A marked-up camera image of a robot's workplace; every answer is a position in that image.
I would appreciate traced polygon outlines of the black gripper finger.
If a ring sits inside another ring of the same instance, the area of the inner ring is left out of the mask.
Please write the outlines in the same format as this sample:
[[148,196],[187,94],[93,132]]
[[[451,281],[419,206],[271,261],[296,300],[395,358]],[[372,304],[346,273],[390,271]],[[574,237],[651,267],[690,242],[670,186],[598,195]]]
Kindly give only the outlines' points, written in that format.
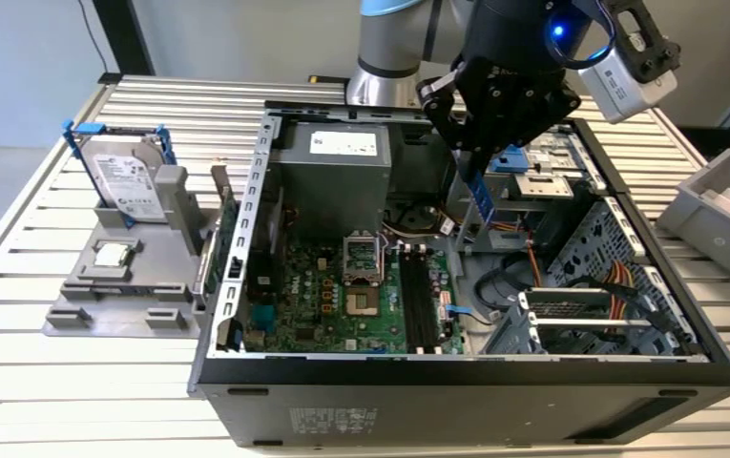
[[479,163],[478,123],[470,112],[456,117],[454,112],[455,92],[460,71],[451,71],[438,78],[422,80],[415,87],[422,111],[431,121],[444,143],[456,153],[460,165]]
[[508,102],[492,103],[494,112],[483,117],[479,130],[482,164],[487,165],[508,146],[524,146],[578,106],[579,96],[571,88],[558,88],[547,94],[519,93]]

